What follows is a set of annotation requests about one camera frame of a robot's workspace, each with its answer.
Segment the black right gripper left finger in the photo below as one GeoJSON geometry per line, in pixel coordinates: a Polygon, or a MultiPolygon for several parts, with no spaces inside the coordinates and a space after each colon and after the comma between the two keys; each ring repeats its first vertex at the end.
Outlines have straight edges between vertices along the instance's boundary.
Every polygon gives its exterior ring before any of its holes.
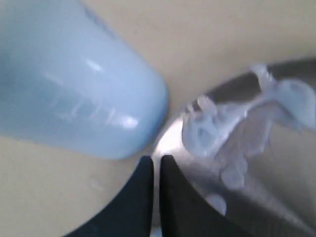
{"type": "Polygon", "coordinates": [[[153,215],[154,166],[150,156],[139,159],[135,171],[115,198],[68,237],[149,237],[153,215]]]}

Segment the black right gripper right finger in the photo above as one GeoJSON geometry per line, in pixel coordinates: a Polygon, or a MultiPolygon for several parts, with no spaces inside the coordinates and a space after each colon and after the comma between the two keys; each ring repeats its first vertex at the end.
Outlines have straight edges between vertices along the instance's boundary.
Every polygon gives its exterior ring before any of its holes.
{"type": "Polygon", "coordinates": [[[250,237],[193,188],[173,156],[160,160],[159,212],[164,237],[250,237]]]}

